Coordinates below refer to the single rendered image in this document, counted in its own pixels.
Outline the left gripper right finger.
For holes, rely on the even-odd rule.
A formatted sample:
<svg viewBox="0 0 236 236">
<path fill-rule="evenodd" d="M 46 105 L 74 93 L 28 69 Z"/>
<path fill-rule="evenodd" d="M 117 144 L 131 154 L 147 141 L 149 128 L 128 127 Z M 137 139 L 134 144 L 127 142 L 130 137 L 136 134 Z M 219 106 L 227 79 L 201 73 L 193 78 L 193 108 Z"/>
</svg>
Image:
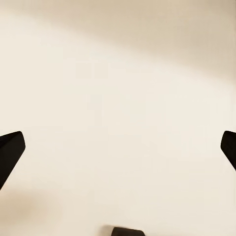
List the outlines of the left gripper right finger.
<svg viewBox="0 0 236 236">
<path fill-rule="evenodd" d="M 220 147 L 236 169 L 236 133 L 226 130 L 223 134 Z"/>
</svg>

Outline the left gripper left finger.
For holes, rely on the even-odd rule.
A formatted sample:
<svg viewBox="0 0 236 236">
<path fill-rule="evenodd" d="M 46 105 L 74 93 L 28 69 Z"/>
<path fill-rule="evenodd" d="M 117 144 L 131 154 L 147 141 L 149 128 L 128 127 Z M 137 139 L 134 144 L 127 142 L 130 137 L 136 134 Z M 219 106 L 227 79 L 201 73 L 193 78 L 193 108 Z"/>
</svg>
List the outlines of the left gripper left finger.
<svg viewBox="0 0 236 236">
<path fill-rule="evenodd" d="M 0 189 L 26 149 L 21 131 L 0 136 Z"/>
</svg>

